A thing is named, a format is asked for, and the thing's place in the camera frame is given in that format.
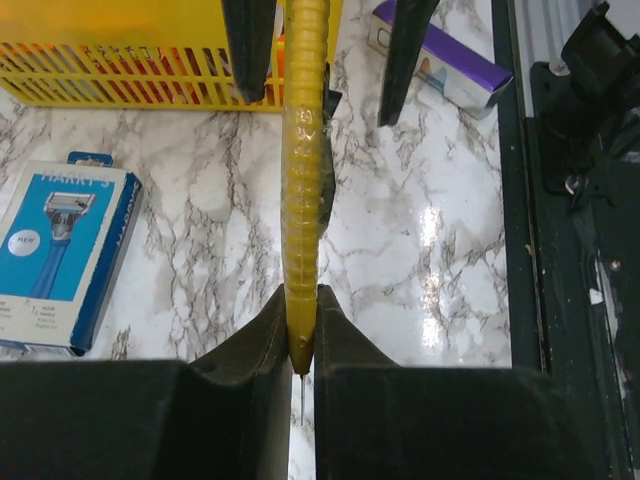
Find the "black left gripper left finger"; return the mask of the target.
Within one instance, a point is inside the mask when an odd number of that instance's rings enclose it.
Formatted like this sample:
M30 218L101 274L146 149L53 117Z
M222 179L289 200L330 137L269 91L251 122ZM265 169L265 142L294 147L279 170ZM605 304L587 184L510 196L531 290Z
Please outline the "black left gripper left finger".
M284 479L284 293L193 362L5 362L5 479Z

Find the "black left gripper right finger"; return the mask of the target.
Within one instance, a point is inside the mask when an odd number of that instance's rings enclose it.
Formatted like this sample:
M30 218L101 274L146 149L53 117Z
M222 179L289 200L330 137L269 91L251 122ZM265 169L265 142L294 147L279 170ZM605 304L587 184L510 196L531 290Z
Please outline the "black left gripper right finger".
M314 417L320 479L594 479L562 389L524 368L404 367L318 289Z

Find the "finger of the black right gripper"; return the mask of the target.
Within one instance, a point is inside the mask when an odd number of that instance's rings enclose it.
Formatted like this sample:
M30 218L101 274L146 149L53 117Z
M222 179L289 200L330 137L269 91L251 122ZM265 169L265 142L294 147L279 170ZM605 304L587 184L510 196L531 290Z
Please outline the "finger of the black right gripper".
M438 0L398 0L383 75L379 126L397 124L417 64L421 45Z
M221 3L236 86L246 103L261 101L270 65L276 1Z

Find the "yellow utility knife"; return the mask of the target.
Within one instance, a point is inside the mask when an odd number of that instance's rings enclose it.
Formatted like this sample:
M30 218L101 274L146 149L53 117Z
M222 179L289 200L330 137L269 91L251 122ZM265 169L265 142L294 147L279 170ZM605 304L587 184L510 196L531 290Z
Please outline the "yellow utility knife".
M300 385L314 355L329 1L288 1L281 151L281 240L288 351Z

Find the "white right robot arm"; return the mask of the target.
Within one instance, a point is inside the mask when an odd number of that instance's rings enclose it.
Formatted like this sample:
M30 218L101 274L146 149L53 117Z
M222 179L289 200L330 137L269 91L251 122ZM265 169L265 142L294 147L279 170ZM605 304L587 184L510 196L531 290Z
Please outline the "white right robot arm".
M283 187L293 198L319 200L325 184L325 149L321 144L327 115L328 11L326 1L300 2L303 24L292 29L290 47L298 47L300 68L288 66L299 88L291 88L285 105L303 116L300 145L283 149ZM434 1L399 1L394 10L391 47L381 98L380 123L396 124L408 92L410 70L419 43L436 9ZM271 59L276 4L273 1L225 1L222 4L232 71L243 99L261 100ZM639 39L624 39L607 20L607 2L592 8L567 41L562 57L570 69L569 92L562 99L562 119L592 120L581 124L577 136L598 131L607 115L639 103Z

